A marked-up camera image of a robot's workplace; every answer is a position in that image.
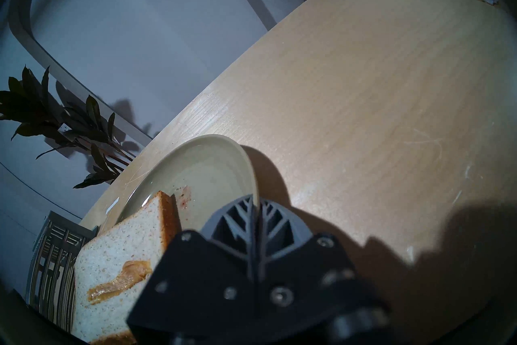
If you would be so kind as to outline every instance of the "wood grain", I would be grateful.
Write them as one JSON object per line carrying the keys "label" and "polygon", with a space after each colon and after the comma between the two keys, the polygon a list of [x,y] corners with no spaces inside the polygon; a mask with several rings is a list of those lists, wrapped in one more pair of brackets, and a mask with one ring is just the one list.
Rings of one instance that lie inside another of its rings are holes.
{"label": "wood grain", "polygon": [[247,146],[261,196],[337,234],[426,343],[515,273],[516,35],[475,0],[308,0],[197,96],[82,225],[105,231],[194,136]]}

